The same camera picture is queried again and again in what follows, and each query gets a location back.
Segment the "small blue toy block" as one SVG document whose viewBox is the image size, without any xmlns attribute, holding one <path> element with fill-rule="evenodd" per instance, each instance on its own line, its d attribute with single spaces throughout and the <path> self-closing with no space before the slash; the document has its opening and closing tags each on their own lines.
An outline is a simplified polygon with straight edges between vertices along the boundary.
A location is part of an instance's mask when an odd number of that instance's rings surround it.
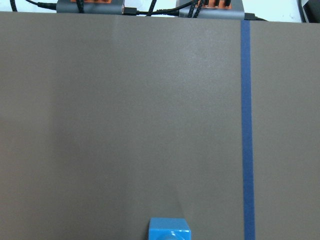
<svg viewBox="0 0 320 240">
<path fill-rule="evenodd" d="M 149 240 L 191 240 L 192 231 L 184 218 L 152 217 L 148 227 Z"/>
</svg>

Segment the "grey usb hub right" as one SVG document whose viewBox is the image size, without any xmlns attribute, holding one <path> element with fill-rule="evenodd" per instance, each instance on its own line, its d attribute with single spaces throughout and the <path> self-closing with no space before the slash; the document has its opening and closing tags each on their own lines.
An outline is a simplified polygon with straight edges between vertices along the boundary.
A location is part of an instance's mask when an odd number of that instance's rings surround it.
<svg viewBox="0 0 320 240">
<path fill-rule="evenodd" d="M 205 0 L 197 18 L 244 20 L 243 2 L 241 0 Z"/>
</svg>

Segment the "grey usb hub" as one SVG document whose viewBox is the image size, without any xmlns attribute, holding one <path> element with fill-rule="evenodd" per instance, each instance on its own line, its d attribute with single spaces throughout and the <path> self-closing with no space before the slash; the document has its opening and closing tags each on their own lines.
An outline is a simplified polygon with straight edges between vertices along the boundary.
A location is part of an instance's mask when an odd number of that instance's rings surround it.
<svg viewBox="0 0 320 240">
<path fill-rule="evenodd" d="M 205 0 L 197 18 L 244 20 L 243 2 L 241 0 Z"/>
<path fill-rule="evenodd" d="M 121 15 L 125 5 L 124 0 L 84 0 L 85 14 Z M 57 13 L 79 13 L 76 0 L 58 0 Z"/>
</svg>

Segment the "grey usb hub left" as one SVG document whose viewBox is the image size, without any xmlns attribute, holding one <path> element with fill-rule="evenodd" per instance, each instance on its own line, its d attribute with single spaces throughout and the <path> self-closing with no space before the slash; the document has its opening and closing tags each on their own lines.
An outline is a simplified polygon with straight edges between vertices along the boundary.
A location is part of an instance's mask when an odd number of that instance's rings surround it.
<svg viewBox="0 0 320 240">
<path fill-rule="evenodd" d="M 84 0 L 85 14 L 121 15 L 125 5 L 124 0 Z M 57 13 L 79 13 L 76 0 L 58 0 Z"/>
</svg>

